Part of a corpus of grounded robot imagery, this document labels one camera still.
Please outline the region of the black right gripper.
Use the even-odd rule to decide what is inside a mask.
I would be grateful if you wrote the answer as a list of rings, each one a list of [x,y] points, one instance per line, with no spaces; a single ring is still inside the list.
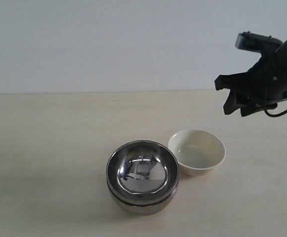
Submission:
[[[240,109],[241,117],[276,107],[286,98],[286,54],[275,51],[263,55],[243,73],[219,75],[215,89],[230,90],[223,111],[230,115]]]

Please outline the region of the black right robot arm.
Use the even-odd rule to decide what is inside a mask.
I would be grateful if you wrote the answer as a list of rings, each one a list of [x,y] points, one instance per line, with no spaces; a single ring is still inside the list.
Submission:
[[[287,40],[247,31],[238,33],[235,47],[261,57],[246,72],[216,78],[216,90],[230,91],[223,105],[224,114],[236,110],[242,117],[260,111],[272,118],[287,114]]]

